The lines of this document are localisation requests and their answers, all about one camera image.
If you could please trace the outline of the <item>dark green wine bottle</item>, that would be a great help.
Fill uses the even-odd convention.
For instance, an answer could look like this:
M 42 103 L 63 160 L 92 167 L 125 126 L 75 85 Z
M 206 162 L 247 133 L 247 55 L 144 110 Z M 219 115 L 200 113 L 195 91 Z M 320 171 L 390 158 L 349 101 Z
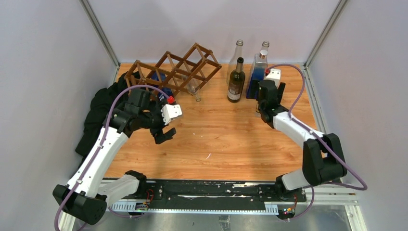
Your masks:
M 243 85 L 245 82 L 243 62 L 244 59 L 242 57 L 238 57 L 236 68 L 231 72 L 229 77 L 227 99 L 231 103 L 237 103 L 242 96 Z

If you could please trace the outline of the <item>clear bottle with black label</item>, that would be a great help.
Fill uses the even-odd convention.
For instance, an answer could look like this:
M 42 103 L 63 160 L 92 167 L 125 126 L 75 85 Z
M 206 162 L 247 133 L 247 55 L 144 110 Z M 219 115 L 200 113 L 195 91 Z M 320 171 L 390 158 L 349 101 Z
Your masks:
M 242 48 L 243 48 L 244 42 L 242 39 L 239 39 L 236 41 L 236 47 L 235 47 L 235 51 L 234 54 L 229 62 L 228 65 L 228 70 L 227 70 L 227 76 L 226 76 L 226 83 L 227 85 L 230 82 L 230 74 L 233 70 L 235 70 L 236 68 L 236 64 L 237 64 L 237 60 L 239 57 L 242 56 Z

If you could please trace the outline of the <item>blue bottle with BLUE text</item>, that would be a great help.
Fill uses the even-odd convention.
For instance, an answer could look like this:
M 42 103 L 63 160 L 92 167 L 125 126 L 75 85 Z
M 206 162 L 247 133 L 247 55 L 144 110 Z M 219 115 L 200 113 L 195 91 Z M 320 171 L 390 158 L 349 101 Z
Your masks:
M 166 78 L 166 76 L 165 76 L 165 74 L 163 74 L 163 73 L 160 73 L 160 76 L 158 76 L 156 73 L 154 73 L 154 74 L 152 75 L 152 78 L 151 78 L 151 79 L 152 79 L 152 80 L 156 80 L 156 81 L 164 81 L 165 78 Z M 174 95 L 173 95 L 173 92 L 172 92 L 172 90 L 171 90 L 171 88 L 163 87 L 163 88 L 162 88 L 162 91 L 163 91 L 165 94 L 167 94 L 169 97 L 173 97 L 173 96 L 174 96 Z M 156 90 L 155 90 L 154 92 L 157 93 L 157 96 L 158 96 L 159 100 L 165 99 L 165 96 L 164 96 L 162 93 L 157 92 Z

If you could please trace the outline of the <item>clear tall wine bottle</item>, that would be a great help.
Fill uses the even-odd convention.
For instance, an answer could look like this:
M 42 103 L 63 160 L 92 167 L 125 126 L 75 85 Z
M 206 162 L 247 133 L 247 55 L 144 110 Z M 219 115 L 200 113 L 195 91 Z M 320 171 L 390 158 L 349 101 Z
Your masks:
M 263 41 L 262 47 L 261 47 L 261 50 L 260 50 L 260 55 L 262 55 L 262 56 L 268 55 L 269 45 L 270 45 L 269 41 Z

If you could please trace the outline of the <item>small clear bottle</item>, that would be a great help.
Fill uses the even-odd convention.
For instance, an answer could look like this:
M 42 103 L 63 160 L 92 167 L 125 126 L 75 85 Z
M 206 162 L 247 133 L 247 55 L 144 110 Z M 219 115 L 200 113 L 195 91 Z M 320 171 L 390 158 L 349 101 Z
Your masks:
M 192 78 L 187 84 L 188 92 L 195 97 L 196 102 L 200 102 L 201 96 L 199 94 L 198 83 L 196 79 Z

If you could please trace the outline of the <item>brown wooden wine rack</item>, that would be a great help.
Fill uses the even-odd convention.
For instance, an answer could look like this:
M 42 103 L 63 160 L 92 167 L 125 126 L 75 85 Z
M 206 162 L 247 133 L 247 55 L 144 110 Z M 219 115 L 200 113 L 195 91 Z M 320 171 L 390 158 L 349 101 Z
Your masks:
M 194 78 L 201 90 L 205 84 L 222 68 L 212 50 L 194 43 L 184 56 L 178 56 L 166 51 L 156 64 L 143 63 L 136 60 L 126 72 L 127 85 L 147 84 L 159 89 L 171 88 L 173 95 L 181 92 L 188 93 L 187 84 Z M 164 81 L 152 80 L 156 73 L 165 74 Z

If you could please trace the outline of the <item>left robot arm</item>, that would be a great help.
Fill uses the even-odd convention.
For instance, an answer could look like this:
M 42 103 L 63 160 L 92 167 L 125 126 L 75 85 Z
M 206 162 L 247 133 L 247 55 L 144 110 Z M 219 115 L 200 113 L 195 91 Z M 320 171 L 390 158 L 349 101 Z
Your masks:
M 67 184 L 57 185 L 53 190 L 52 194 L 59 204 L 54 219 L 56 230 L 63 212 L 84 224 L 94 225 L 107 209 L 128 195 L 143 198 L 147 203 L 153 200 L 154 192 L 148 188 L 146 176 L 137 171 L 127 171 L 121 178 L 106 185 L 101 185 L 101 181 L 134 131 L 148 129 L 156 144 L 168 141 L 176 134 L 174 128 L 167 132 L 163 129 L 182 116 L 181 106 L 165 93 L 162 97 L 154 96 L 155 90 L 154 86 L 135 85 L 123 90 L 123 94 L 129 94 L 126 102 L 113 101 L 85 161 Z

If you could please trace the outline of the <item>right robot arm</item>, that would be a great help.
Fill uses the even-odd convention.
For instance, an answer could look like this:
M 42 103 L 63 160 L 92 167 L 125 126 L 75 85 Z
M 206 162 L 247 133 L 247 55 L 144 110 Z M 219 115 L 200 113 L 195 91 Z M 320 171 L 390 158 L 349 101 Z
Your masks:
M 339 137 L 312 129 L 290 114 L 280 103 L 284 88 L 285 83 L 276 86 L 273 80 L 261 80 L 257 97 L 263 122 L 303 150 L 301 168 L 276 178 L 275 195 L 281 201 L 287 201 L 300 188 L 318 186 L 347 174 Z

